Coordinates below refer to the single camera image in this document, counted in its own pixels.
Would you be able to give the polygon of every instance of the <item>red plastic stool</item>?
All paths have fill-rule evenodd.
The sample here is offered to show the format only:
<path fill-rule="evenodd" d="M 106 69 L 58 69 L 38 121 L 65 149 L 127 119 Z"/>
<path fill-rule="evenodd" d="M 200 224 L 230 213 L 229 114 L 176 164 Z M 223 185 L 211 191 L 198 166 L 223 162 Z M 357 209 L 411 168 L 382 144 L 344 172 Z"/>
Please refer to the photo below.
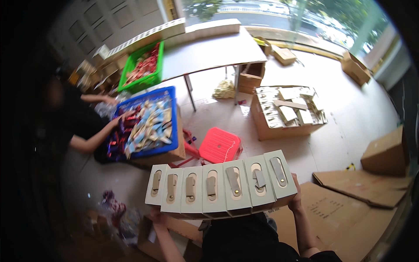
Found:
<path fill-rule="evenodd" d="M 198 151 L 201 158 L 216 164 L 238 159 L 243 147 L 238 136 L 213 127 L 208 130 Z"/>

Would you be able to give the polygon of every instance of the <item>tiled floor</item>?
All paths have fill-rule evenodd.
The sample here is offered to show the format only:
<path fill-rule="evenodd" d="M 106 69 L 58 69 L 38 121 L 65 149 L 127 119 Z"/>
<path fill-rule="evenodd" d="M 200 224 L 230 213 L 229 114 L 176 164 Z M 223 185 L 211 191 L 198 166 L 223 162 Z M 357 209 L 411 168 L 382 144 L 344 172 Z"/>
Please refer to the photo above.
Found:
<path fill-rule="evenodd" d="M 361 168 L 360 157 L 368 143 L 396 128 L 398 116 L 385 91 L 374 81 L 363 88 L 342 72 L 338 61 L 314 54 L 295 52 L 302 64 L 284 68 L 274 59 L 266 64 L 262 85 L 304 85 L 314 87 L 322 99 L 329 123 L 311 136 L 259 142 L 250 115 L 252 96 L 239 94 L 246 104 L 234 105 L 232 99 L 216 101 L 212 91 L 225 77 L 225 69 L 213 69 L 190 76 L 197 112 L 193 112 L 183 78 L 161 83 L 176 86 L 184 128 L 192 131 L 199 146 L 208 129 L 219 127 L 242 139 L 241 158 L 282 149 L 291 171 L 300 183 L 311 180 L 314 171 L 342 170 L 350 163 Z M 228 77 L 233 78 L 232 68 Z M 67 155 L 62 187 L 69 210 L 92 208 L 101 201 L 102 192 L 112 189 L 117 200 L 142 212 L 149 172 L 127 164 L 101 166 L 92 157 L 75 152 Z M 189 166 L 198 165 L 192 161 Z"/>

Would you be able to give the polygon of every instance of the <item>tree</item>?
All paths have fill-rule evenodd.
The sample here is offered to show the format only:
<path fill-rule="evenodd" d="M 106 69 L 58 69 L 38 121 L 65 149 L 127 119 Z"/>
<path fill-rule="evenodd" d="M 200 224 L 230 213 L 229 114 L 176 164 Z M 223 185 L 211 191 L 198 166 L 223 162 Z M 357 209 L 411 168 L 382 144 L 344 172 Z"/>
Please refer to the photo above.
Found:
<path fill-rule="evenodd" d="M 201 22 L 206 22 L 218 11 L 222 0 L 182 0 L 186 15 L 198 16 Z"/>

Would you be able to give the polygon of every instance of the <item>road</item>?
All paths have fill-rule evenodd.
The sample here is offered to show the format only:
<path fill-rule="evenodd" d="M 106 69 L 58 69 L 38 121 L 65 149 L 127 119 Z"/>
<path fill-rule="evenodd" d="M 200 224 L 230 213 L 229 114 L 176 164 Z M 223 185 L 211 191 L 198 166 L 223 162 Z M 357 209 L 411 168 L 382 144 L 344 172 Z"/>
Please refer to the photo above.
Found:
<path fill-rule="evenodd" d="M 237 18 L 243 26 L 265 26 L 289 30 L 290 29 L 290 19 L 278 16 L 271 16 L 265 14 L 254 14 L 254 13 L 216 13 L 212 16 L 210 21 Z M 197 16 L 189 17 L 186 20 L 188 26 L 194 25 L 196 23 L 201 23 Z M 316 33 L 319 33 L 321 29 L 311 30 L 305 27 L 300 27 L 299 32 L 308 34 L 311 36 L 316 36 Z"/>

